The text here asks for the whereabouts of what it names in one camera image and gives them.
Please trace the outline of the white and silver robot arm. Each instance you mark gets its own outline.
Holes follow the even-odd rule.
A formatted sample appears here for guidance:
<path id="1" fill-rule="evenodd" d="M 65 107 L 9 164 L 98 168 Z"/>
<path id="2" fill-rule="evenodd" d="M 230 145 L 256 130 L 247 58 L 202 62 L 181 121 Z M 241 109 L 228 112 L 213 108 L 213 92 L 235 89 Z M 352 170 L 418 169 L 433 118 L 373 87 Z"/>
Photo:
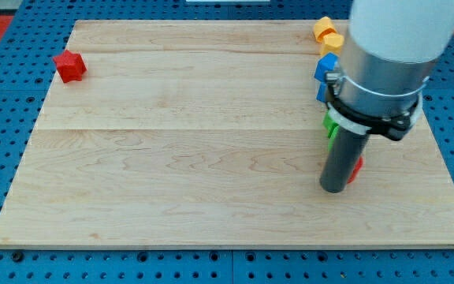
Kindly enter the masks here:
<path id="1" fill-rule="evenodd" d="M 402 114 L 453 33 L 454 0 L 355 0 L 339 59 L 340 100 L 372 117 Z"/>

